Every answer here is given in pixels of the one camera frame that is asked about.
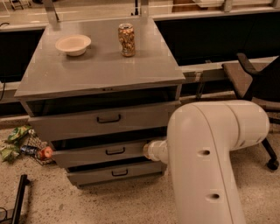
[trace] office chair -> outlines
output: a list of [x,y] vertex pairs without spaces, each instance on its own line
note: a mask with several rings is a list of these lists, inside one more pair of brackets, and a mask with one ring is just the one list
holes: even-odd
[[[238,99],[252,101],[266,112],[280,112],[280,57],[270,64],[252,64],[244,53],[237,53],[239,63],[224,63],[222,66],[233,84]],[[269,118],[270,123],[280,124],[280,120]],[[262,145],[269,153],[267,166],[276,170],[279,166],[277,155],[265,138]]]

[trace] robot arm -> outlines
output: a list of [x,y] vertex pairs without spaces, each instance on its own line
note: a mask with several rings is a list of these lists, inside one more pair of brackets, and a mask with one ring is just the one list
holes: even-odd
[[229,151],[259,144],[269,118],[250,101],[195,102],[171,116],[166,141],[144,148],[169,162],[180,224],[246,223]]

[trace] white bowl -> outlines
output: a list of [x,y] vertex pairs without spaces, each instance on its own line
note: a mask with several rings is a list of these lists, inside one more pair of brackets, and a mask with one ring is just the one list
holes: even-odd
[[79,56],[87,50],[90,43],[91,39],[89,37],[78,34],[60,38],[55,43],[55,47],[69,56]]

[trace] chair wheel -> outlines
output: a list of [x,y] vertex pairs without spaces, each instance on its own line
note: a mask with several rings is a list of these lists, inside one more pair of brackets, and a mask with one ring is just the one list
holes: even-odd
[[272,170],[275,171],[278,169],[279,162],[278,160],[270,159],[269,162],[267,163],[267,166]]

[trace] speckled floor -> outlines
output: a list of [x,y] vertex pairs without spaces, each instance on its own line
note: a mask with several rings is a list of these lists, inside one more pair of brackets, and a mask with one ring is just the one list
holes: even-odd
[[[26,120],[0,120],[0,139]],[[269,140],[280,155],[280,134]],[[261,145],[231,152],[242,208],[248,224],[280,221],[279,171],[269,171]],[[21,174],[31,184],[24,196],[21,223],[177,223],[171,176],[149,176],[77,189],[56,164],[41,166],[30,157],[0,164],[0,207],[14,207]]]

